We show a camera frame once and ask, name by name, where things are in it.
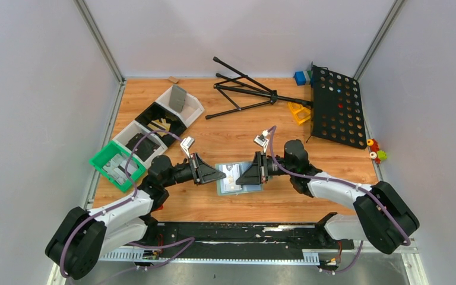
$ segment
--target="blue block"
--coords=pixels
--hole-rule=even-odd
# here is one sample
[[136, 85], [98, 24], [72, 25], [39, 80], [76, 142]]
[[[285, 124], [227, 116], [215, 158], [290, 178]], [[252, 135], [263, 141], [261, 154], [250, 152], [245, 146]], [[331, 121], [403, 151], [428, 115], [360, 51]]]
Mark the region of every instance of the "blue block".
[[307, 84], [307, 79], [306, 79], [305, 73], [303, 71], [295, 72], [294, 80], [296, 81], [296, 85], [298, 85], [298, 86]]

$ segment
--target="wooden block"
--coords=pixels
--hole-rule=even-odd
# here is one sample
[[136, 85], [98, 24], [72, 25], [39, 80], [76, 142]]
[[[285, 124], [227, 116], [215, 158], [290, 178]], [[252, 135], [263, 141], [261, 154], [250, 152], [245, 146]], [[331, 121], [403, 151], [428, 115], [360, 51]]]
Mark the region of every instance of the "wooden block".
[[177, 84], [179, 82], [179, 79], [175, 78], [174, 76], [171, 76], [171, 77], [169, 77], [169, 81], [174, 84]]

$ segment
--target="black object in bin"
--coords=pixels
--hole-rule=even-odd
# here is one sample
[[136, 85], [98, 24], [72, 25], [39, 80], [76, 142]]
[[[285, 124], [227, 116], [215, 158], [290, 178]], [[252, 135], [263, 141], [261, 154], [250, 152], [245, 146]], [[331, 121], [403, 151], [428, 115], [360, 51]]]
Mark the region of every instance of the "black object in bin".
[[[167, 124], [170, 124], [169, 131], [177, 136], [181, 136], [186, 131], [186, 125], [172, 112], [165, 109], [160, 104], [153, 102], [144, 112], [135, 118], [139, 124], [145, 128], [152, 130], [149, 127], [152, 121], [164, 119]], [[157, 133], [161, 138], [161, 141], [165, 143], [167, 147], [170, 147], [176, 140], [171, 135], [164, 135], [163, 133]]]
[[365, 119], [359, 83], [352, 77], [312, 66], [311, 135], [366, 148]]

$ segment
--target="colorful toy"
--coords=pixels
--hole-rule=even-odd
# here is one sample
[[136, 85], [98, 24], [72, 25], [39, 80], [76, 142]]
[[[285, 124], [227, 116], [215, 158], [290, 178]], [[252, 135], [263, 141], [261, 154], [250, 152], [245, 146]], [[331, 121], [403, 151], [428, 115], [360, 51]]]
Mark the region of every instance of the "colorful toy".
[[367, 140], [366, 144], [370, 149], [370, 158], [377, 164], [387, 159], [387, 153], [380, 149], [378, 142], [374, 138]]
[[301, 104], [287, 102], [289, 111], [293, 114], [294, 120], [298, 125], [305, 123], [310, 120], [310, 110], [303, 107]]
[[298, 71], [294, 73], [294, 80], [296, 81], [296, 85], [310, 85], [312, 78], [312, 71]]

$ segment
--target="wooden table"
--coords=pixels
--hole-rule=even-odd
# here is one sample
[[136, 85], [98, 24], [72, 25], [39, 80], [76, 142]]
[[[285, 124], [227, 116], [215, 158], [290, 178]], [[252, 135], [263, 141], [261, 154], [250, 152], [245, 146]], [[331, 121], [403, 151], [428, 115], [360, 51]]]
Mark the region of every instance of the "wooden table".
[[[294, 79], [259, 79], [279, 95], [310, 99], [309, 86], [296, 86]], [[213, 89], [218, 79], [180, 80], [179, 85], [198, 98], [205, 112], [190, 126], [182, 137], [188, 135], [196, 142], [191, 148], [211, 166], [216, 163], [252, 161], [254, 152], [261, 150], [253, 139], [262, 130], [277, 125], [274, 149], [283, 155], [284, 143], [288, 140], [307, 140], [309, 122], [299, 126], [287, 108], [287, 102], [257, 107], [205, 120], [205, 115], [233, 108], [220, 93]], [[134, 118], [146, 109], [172, 83], [165, 79], [129, 80], [112, 136], [114, 137]], [[233, 94], [239, 106], [262, 102], [259, 98]], [[361, 183], [376, 183], [376, 175], [367, 150], [358, 150], [336, 142], [312, 137], [305, 148], [311, 163], [331, 175]], [[165, 154], [173, 164], [182, 162], [184, 154], [174, 143]], [[274, 177], [264, 185], [263, 192], [219, 196], [216, 183], [195, 186], [186, 182], [168, 188], [169, 199], [164, 209], [153, 213], [158, 221], [318, 221], [327, 213], [352, 212], [333, 202], [298, 194], [288, 176]], [[113, 202], [126, 194], [122, 193], [104, 177], [101, 177], [96, 192], [94, 207]]]

